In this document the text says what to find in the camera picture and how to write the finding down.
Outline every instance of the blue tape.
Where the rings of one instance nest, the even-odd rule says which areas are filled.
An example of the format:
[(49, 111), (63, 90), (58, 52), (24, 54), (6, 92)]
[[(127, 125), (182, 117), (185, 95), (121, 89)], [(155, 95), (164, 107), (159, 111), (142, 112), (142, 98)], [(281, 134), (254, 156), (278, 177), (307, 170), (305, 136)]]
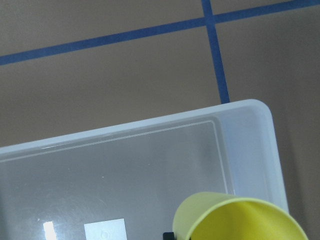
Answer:
[(0, 65), (205, 26), (204, 17), (0, 56)]
[(228, 87), (222, 57), (218, 42), (217, 30), (215, 27), (215, 16), (213, 16), (210, 0), (202, 0), (202, 8), (205, 18), (206, 30), (209, 37), (212, 60), (218, 85), (220, 101), (222, 104), (230, 102)]
[(261, 15), (274, 14), (288, 10), (312, 7), (320, 4), (320, 0), (293, 0), (282, 3), (276, 3), (267, 6), (259, 6), (245, 10), (227, 12), (214, 16), (215, 23), (230, 22), (239, 19), (246, 19)]

